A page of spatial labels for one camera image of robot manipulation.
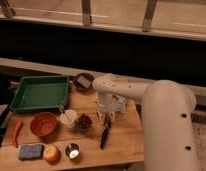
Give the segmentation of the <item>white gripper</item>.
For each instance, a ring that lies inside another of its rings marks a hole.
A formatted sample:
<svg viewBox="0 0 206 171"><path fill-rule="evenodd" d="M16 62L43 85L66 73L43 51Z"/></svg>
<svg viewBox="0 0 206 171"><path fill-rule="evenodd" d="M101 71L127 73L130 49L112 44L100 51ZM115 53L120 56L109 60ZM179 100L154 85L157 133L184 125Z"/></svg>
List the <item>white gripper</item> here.
<svg viewBox="0 0 206 171"><path fill-rule="evenodd" d="M115 121L114 99L111 94L99 94L97 100L97 115L99 121L104 125L105 115L109 115L111 125Z"/></svg>

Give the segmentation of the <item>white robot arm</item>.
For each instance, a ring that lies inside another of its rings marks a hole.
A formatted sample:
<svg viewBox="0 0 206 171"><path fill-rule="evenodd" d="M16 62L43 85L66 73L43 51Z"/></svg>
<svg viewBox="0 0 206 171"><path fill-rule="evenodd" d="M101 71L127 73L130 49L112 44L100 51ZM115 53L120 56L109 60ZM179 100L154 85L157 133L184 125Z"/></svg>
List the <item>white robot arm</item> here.
<svg viewBox="0 0 206 171"><path fill-rule="evenodd" d="M102 113L111 111L113 94L141 102L146 171L199 171L191 120L196 97L189 88L170 80L119 82L113 74L92 86Z"/></svg>

